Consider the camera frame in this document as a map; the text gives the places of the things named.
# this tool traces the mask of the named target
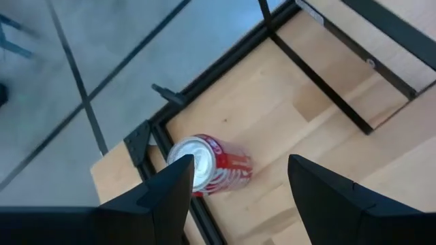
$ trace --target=floor tile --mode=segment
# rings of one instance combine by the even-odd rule
[[[80,103],[50,14],[43,0],[0,2],[0,13],[35,34],[3,26],[7,39],[34,53],[26,59],[0,49],[0,82],[10,101],[0,108],[0,181]]]
[[[90,168],[100,157],[81,111],[0,193],[0,206],[98,206]]]
[[[181,0],[53,0],[90,93]]]
[[[152,83],[181,90],[261,19],[257,1],[192,1],[92,102],[108,147],[165,103]]]

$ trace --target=wooden table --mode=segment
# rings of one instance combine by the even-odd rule
[[[418,92],[436,80],[436,72],[340,0],[305,0],[335,23]],[[436,3],[432,0],[378,0],[413,27],[436,40]]]
[[[436,88],[407,100],[305,13],[280,36],[372,126],[354,123],[267,39],[167,125],[177,142],[207,133],[244,146],[254,176],[239,191],[205,200],[230,244],[310,244],[287,179],[289,154],[302,156],[422,211],[436,210]],[[159,171],[164,160],[149,154]],[[91,170],[101,202],[140,177],[124,143]],[[185,232],[203,244],[190,216]]]

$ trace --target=can top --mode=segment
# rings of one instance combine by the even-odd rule
[[[187,137],[175,144],[168,154],[167,165],[186,154],[194,157],[194,174],[192,191],[201,191],[212,180],[215,172],[215,154],[207,142],[198,137]]]

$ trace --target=soda can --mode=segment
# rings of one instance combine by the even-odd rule
[[[194,155],[194,196],[201,197],[244,187],[253,174],[251,157],[241,147],[198,134],[175,144],[167,164],[186,154]]]

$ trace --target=tile grout line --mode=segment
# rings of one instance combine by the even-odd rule
[[[89,94],[89,100],[94,99],[134,57],[153,40],[191,0],[180,2]]]
[[[108,75],[108,77],[106,77],[100,84],[99,86],[94,89],[94,91],[91,92],[91,94],[89,96],[87,96],[86,91],[84,89],[84,85],[83,82],[81,80],[80,74],[79,74],[79,78],[80,78],[80,82],[81,84],[77,84],[78,86],[78,90],[80,93],[80,96],[82,98],[82,103],[80,103],[74,110],[73,112],[71,112],[65,119],[63,119],[61,121],[61,123],[58,124],[58,126],[56,126],[56,128],[54,128],[53,131],[50,132],[50,134],[46,137],[46,139],[44,139],[41,144],[39,144],[35,150],[33,150],[24,160],[22,160],[17,167],[15,167],[1,182],[0,182],[0,192],[2,190],[4,190],[6,188],[6,186],[8,184],[10,184],[10,182],[15,179],[15,177],[17,177],[17,175],[26,167],[28,166],[28,164],[30,164],[30,162],[32,162],[32,160],[34,160],[34,158],[41,152],[43,151],[43,149],[45,149],[45,147],[47,147],[47,145],[49,145],[49,143],[51,143],[51,141],[56,138],[56,136],[58,136],[58,134],[60,134],[60,132],[62,130],[64,130],[64,128],[66,128],[66,126],[74,119],[74,117],[82,110],[82,109],[86,109],[85,104],[89,104],[89,107],[91,108],[91,113],[94,114],[93,109],[91,107],[91,100],[97,96],[102,89],[120,72],[120,70],[122,70],[122,68],[124,68],[138,53],[139,51],[141,51],[158,33],[160,33],[160,31],[162,31],[162,29],[164,29],[164,27],[166,27],[166,25],[190,2],[190,0],[183,0],[177,7],[175,7],[165,18],[162,22],[160,22],[141,42],[138,46],[136,46],[134,48],[134,50],[132,50],[132,52],[130,52],[127,57],[121,61],[121,63],[115,67],[115,69]],[[54,17],[56,19],[53,19],[53,15],[52,15],[52,21],[54,22],[55,28],[57,29],[57,33],[59,35],[59,30],[58,27],[60,28],[60,22],[59,19],[57,17],[57,15],[55,14],[55,9],[52,6],[52,3],[50,2],[50,0],[46,0],[46,3],[48,5],[48,9],[50,11],[50,14],[54,14]],[[72,58],[72,53],[71,50],[69,49],[69,46],[67,45],[67,50],[65,49],[65,43],[62,42],[61,39],[61,43],[62,43],[62,47],[64,49],[65,55],[67,56],[67,59]],[[70,63],[70,60],[68,60],[70,68],[72,69],[72,72],[74,74],[74,68],[72,67],[72,64]],[[78,68],[76,66],[75,61],[74,62],[74,66],[76,71],[78,72]],[[96,119],[96,117],[94,116],[93,118],[89,118],[88,119],[91,123],[91,126],[93,123],[98,125],[98,121]],[[106,147],[106,152],[103,153],[103,151],[101,151],[102,155],[105,155],[107,153],[107,147]]]
[[[51,2],[51,0],[46,0],[48,9],[50,10],[50,15],[52,17],[52,21],[54,24],[54,27],[56,28],[57,35],[61,41],[62,48],[65,52],[65,55],[67,57],[67,61],[69,64],[69,67],[71,68],[71,71],[73,73],[74,79],[76,81],[77,88],[80,93],[80,97],[82,99],[82,105],[84,107],[85,112],[87,113],[88,121],[91,125],[95,141],[97,142],[98,148],[102,155],[105,155],[108,153],[108,147],[104,141],[102,129],[100,129],[100,126],[98,124],[97,118],[95,117],[95,113],[93,108],[91,107],[91,101],[88,98],[86,89],[84,87],[84,83],[82,80],[82,76],[80,75],[79,69],[77,67],[76,60],[74,59],[73,53],[71,51],[71,48],[68,44],[67,38],[65,36],[65,33],[63,32],[61,22],[55,12],[55,8]]]

